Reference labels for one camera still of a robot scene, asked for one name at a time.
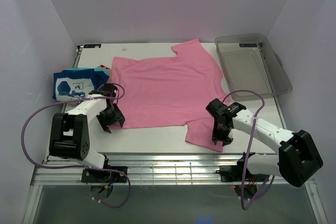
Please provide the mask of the pink t shirt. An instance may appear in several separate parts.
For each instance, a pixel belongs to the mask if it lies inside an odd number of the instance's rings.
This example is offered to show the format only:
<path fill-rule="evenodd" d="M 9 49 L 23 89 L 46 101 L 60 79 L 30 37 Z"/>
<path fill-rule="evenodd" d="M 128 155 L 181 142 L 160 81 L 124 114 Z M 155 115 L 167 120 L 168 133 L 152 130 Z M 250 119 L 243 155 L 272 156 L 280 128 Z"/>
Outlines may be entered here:
<path fill-rule="evenodd" d="M 118 107 L 125 129 L 187 125 L 185 141 L 222 152 L 212 142 L 214 119 L 206 106 L 226 96 L 223 74 L 198 39 L 172 46 L 174 57 L 115 57 L 111 81 L 125 89 Z"/>

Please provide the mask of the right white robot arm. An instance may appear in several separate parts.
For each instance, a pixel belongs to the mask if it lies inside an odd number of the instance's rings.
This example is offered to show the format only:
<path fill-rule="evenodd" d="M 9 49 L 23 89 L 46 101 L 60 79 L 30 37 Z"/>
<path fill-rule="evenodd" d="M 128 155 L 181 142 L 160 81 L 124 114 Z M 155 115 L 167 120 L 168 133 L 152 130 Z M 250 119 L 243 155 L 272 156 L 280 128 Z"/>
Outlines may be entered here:
<path fill-rule="evenodd" d="M 249 134 L 274 151 L 274 155 L 244 153 L 236 165 L 223 170 L 222 175 L 227 181 L 271 175 L 301 187 L 323 166 L 311 135 L 304 130 L 296 133 L 257 119 L 237 102 L 225 105 L 219 99 L 214 99 L 206 111 L 214 119 L 213 143 L 230 144 L 233 141 L 232 130 L 237 130 Z"/>

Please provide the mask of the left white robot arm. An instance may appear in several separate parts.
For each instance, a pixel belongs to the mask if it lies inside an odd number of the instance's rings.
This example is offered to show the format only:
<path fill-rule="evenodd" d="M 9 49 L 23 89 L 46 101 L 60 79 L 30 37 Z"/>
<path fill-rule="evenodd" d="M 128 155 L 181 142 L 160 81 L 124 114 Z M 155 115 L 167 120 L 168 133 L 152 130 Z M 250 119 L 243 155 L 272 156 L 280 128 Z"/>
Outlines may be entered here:
<path fill-rule="evenodd" d="M 89 123 L 97 119 L 104 132 L 110 127 L 123 127 L 125 117 L 118 108 L 118 100 L 125 95 L 125 88 L 117 83 L 105 83 L 91 91 L 80 104 L 53 116 L 49 154 L 62 159 L 74 159 L 85 167 L 94 168 L 93 175 L 105 182 L 111 177 L 107 158 L 90 147 Z"/>

